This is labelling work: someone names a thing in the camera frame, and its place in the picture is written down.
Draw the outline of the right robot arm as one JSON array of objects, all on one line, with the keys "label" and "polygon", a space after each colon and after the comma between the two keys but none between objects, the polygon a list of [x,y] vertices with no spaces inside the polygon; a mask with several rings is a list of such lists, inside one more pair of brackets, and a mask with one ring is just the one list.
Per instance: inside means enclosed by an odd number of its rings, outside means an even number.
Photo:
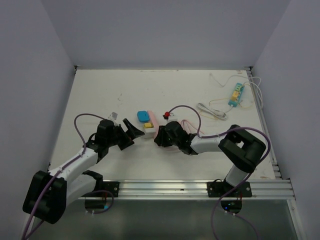
[{"label": "right robot arm", "polygon": [[159,127],[154,142],[163,148],[176,146],[186,155],[224,153],[233,165],[223,180],[222,189],[227,196],[232,197],[241,190],[241,185],[270,151],[270,141],[266,139],[267,143],[264,143],[250,131],[266,137],[255,128],[236,124],[220,134],[199,136],[186,132],[177,121],[171,121]]}]

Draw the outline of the pink power strip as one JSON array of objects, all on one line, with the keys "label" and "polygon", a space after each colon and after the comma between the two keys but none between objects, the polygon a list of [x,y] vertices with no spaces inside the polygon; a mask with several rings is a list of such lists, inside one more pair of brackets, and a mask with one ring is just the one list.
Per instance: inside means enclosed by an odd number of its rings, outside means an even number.
[{"label": "pink power strip", "polygon": [[[150,118],[150,121],[149,121],[149,122],[153,124],[153,128],[155,128],[155,130],[156,130],[156,134],[155,134],[155,136],[154,136],[154,138],[153,138],[153,140],[154,140],[154,139],[156,138],[157,134],[158,134],[158,130],[159,130],[159,126],[160,126],[160,125],[159,125],[159,123],[158,123],[158,121],[157,121],[157,119],[156,119],[156,117],[155,117],[155,114],[154,114],[151,110],[148,110],[147,112],[148,112],[149,118]],[[180,123],[180,125],[182,126],[182,128],[183,128],[188,134],[196,134],[196,132],[193,133],[190,128],[193,128],[194,130],[197,130],[197,128],[196,128],[195,126],[193,126],[188,120],[183,119],[183,120],[177,121],[177,122]]]}]

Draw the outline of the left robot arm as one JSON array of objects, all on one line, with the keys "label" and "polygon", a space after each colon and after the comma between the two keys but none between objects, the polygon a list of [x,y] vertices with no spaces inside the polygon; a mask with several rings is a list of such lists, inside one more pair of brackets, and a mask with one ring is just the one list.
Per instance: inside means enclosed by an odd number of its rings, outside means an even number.
[{"label": "left robot arm", "polygon": [[90,171],[90,167],[101,161],[113,146],[124,150],[134,144],[134,139],[144,132],[132,125],[126,118],[121,125],[110,119],[103,119],[79,153],[64,164],[48,172],[34,174],[22,210],[50,224],[55,224],[64,214],[66,207],[90,193],[103,193],[103,176]]}]

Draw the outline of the white plug adapter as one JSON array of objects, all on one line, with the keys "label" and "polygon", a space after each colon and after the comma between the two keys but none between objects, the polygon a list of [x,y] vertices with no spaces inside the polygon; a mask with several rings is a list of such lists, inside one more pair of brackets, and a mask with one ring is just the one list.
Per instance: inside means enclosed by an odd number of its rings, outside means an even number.
[{"label": "white plug adapter", "polygon": [[144,137],[146,139],[154,138],[155,134],[157,133],[155,128],[144,128]]}]

